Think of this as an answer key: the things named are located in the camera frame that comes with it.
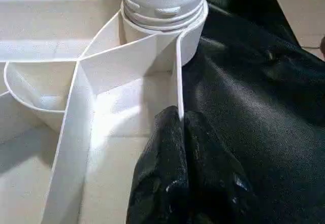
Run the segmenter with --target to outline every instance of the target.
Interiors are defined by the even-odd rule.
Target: black satin fabric
[[[208,2],[183,68],[186,110],[201,112],[241,163],[259,223],[324,223],[324,63],[299,47],[276,0]]]
[[[203,114],[187,112],[182,130],[177,107],[161,111],[134,170],[126,223],[260,223],[259,214],[244,169]]]
[[[243,167],[204,115],[186,112],[184,128],[191,223],[259,223],[258,199]]]
[[[127,224],[187,223],[189,188],[176,106],[161,111],[134,170]]]

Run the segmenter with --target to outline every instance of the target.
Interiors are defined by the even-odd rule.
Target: white plastic tray
[[[0,223],[124,223],[154,116],[176,105],[187,29],[132,24],[121,0],[0,0]]]

